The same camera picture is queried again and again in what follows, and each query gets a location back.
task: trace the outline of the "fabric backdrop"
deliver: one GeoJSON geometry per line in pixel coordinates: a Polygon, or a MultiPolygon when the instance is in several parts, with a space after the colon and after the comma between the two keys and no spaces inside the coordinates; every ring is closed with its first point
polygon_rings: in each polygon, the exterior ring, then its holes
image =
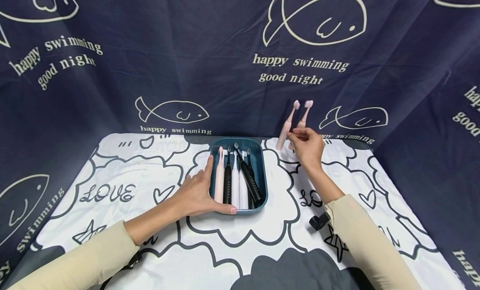
{"type": "Polygon", "coordinates": [[[480,0],[0,0],[0,286],[106,135],[275,137],[312,99],[480,287],[479,36],[480,0]]]}

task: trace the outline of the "beige sleeve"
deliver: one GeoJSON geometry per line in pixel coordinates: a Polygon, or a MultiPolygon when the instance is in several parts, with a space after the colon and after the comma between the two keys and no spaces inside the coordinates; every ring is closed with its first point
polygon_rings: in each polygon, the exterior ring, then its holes
{"type": "Polygon", "coordinates": [[[335,234],[376,290],[421,290],[400,253],[351,195],[325,205],[335,234]]]}
{"type": "Polygon", "coordinates": [[[85,290],[123,268],[138,251],[119,221],[91,240],[32,272],[9,290],[85,290]]]}

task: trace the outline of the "pink electric toothbrush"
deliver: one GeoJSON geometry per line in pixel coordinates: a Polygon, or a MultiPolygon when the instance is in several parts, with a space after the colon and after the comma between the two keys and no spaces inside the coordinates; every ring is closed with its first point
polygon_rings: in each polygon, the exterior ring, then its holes
{"type": "Polygon", "coordinates": [[[223,177],[225,169],[223,167],[223,147],[218,148],[218,164],[215,172],[215,192],[214,200],[223,203],[223,177]]]}
{"type": "Polygon", "coordinates": [[[300,109],[300,102],[298,100],[295,100],[295,102],[293,103],[292,112],[290,113],[290,116],[288,116],[287,120],[283,124],[282,131],[278,136],[277,146],[275,147],[277,150],[282,150],[283,144],[287,139],[287,133],[290,132],[290,128],[292,127],[293,113],[295,112],[295,110],[298,110],[298,109],[300,109]]]}
{"type": "MultiPolygon", "coordinates": [[[[310,107],[313,106],[313,100],[307,100],[305,102],[305,107],[306,107],[306,111],[305,113],[303,114],[303,117],[302,119],[299,121],[299,123],[297,124],[297,128],[303,128],[307,125],[307,115],[308,115],[308,111],[310,110],[310,107]]],[[[288,145],[288,149],[290,150],[293,150],[294,147],[293,147],[293,144],[292,142],[290,142],[290,145],[288,145]]]]}

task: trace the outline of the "black object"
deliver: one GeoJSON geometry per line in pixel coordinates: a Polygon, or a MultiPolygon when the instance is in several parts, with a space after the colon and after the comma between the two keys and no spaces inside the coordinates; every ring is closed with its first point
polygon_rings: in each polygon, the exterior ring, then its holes
{"type": "Polygon", "coordinates": [[[330,220],[330,216],[328,215],[327,212],[323,212],[320,216],[313,216],[309,223],[315,230],[320,230],[322,227],[325,226],[325,224],[328,223],[330,220]]]}
{"type": "Polygon", "coordinates": [[[232,204],[232,167],[230,166],[230,151],[232,147],[227,149],[227,166],[225,166],[225,173],[223,176],[223,203],[232,204]]]}
{"type": "Polygon", "coordinates": [[[138,262],[141,262],[143,260],[143,257],[142,257],[142,253],[140,252],[136,252],[135,255],[133,255],[133,257],[130,259],[130,261],[128,262],[127,265],[125,265],[123,268],[121,268],[120,270],[130,270],[130,269],[133,269],[133,267],[138,263],[138,262]]]}
{"type": "Polygon", "coordinates": [[[255,173],[253,173],[252,159],[250,158],[250,154],[252,154],[252,151],[250,151],[250,148],[249,148],[247,149],[248,168],[250,169],[250,173],[252,174],[252,176],[255,178],[255,173]]]}
{"type": "Polygon", "coordinates": [[[245,176],[248,191],[252,195],[252,199],[253,199],[253,202],[255,204],[255,207],[257,207],[258,205],[262,204],[262,201],[263,201],[262,196],[260,195],[260,190],[258,189],[258,185],[255,182],[255,178],[254,178],[254,176],[252,176],[247,163],[245,163],[245,161],[243,161],[242,157],[240,156],[240,152],[237,149],[238,144],[235,143],[233,145],[233,147],[237,151],[237,157],[238,157],[238,160],[240,162],[240,169],[243,172],[243,176],[245,176]]]}
{"type": "Polygon", "coordinates": [[[253,201],[253,197],[250,194],[250,191],[248,192],[248,209],[252,210],[255,208],[255,202],[253,201]]]}

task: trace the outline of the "finger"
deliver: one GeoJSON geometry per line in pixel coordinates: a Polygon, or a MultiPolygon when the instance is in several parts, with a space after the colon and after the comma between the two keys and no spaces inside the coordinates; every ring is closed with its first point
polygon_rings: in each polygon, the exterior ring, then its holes
{"type": "Polygon", "coordinates": [[[231,204],[221,204],[212,199],[212,211],[222,214],[236,214],[237,208],[231,204]]]}
{"type": "Polygon", "coordinates": [[[294,133],[306,134],[306,135],[308,136],[308,138],[311,138],[311,137],[313,137],[313,136],[318,136],[318,133],[316,133],[315,131],[313,131],[313,129],[307,128],[307,127],[294,128],[292,131],[293,131],[294,133]]]}
{"type": "Polygon", "coordinates": [[[307,136],[306,134],[304,134],[304,133],[294,133],[294,132],[292,132],[292,134],[293,134],[295,137],[297,137],[297,138],[299,138],[299,139],[301,139],[301,140],[303,140],[303,141],[308,140],[308,136],[307,136]]]}
{"type": "Polygon", "coordinates": [[[290,142],[293,143],[293,146],[294,146],[295,148],[297,148],[297,145],[298,145],[300,142],[302,142],[299,138],[297,138],[297,137],[296,137],[293,133],[291,133],[291,132],[289,132],[289,133],[287,134],[287,137],[288,137],[288,139],[290,140],[290,142]]]}
{"type": "Polygon", "coordinates": [[[203,169],[200,169],[200,170],[198,170],[198,172],[195,174],[194,177],[199,179],[199,178],[202,178],[202,176],[203,176],[203,169]]]}
{"type": "Polygon", "coordinates": [[[213,155],[208,157],[207,165],[205,166],[205,178],[210,179],[213,170],[213,155]]]}
{"type": "Polygon", "coordinates": [[[183,180],[182,186],[188,185],[192,181],[192,177],[190,175],[185,176],[185,179],[183,180]]]}

